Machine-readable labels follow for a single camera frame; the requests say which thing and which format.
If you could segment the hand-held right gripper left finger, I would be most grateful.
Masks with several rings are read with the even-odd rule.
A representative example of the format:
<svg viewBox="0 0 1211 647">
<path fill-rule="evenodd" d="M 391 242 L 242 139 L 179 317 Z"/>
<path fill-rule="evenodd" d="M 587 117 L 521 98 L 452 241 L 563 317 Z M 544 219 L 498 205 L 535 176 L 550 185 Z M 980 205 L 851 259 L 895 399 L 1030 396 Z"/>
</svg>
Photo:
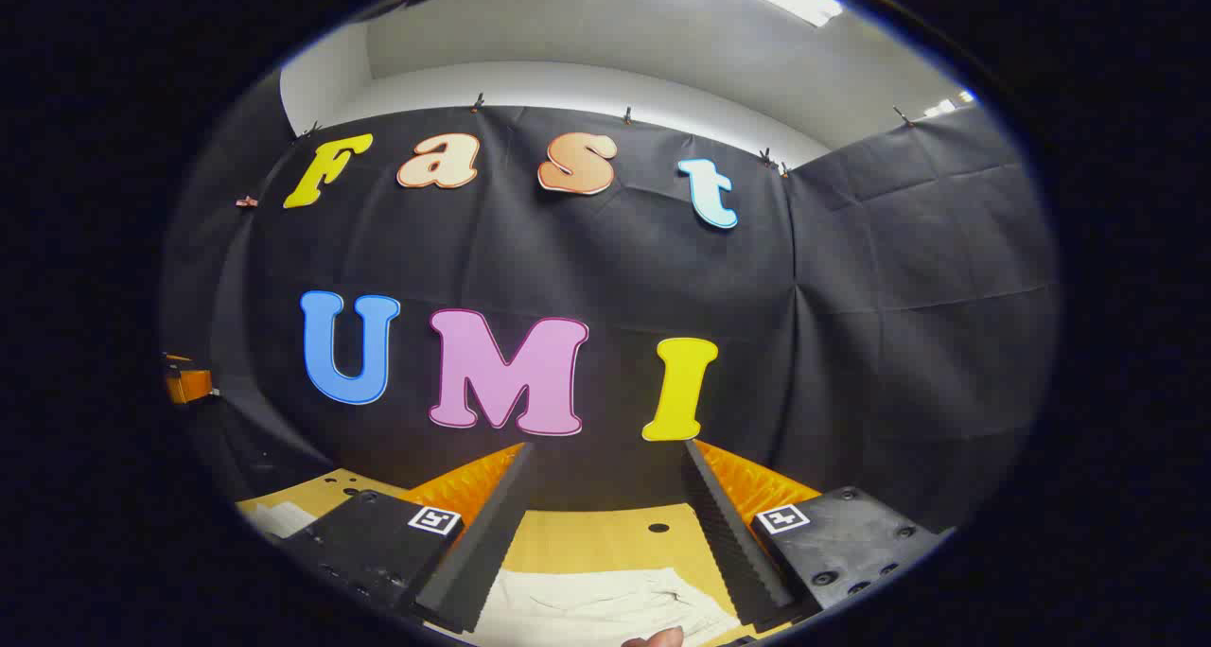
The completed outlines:
<svg viewBox="0 0 1211 647">
<path fill-rule="evenodd" d="M 477 513 L 360 489 L 286 536 L 282 551 L 320 582 L 394 622 L 471 632 L 534 491 L 534 448 L 490 460 Z"/>
</svg>

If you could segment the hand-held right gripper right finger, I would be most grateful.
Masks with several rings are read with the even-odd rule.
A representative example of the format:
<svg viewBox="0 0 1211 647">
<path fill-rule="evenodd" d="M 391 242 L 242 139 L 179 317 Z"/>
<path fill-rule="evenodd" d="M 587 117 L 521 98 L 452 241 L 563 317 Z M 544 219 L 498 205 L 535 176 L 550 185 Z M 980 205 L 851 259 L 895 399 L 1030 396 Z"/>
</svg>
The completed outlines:
<svg viewBox="0 0 1211 647">
<path fill-rule="evenodd" d="M 739 622 L 758 631 L 838 611 L 948 539 L 855 486 L 817 493 L 696 440 L 683 480 Z"/>
</svg>

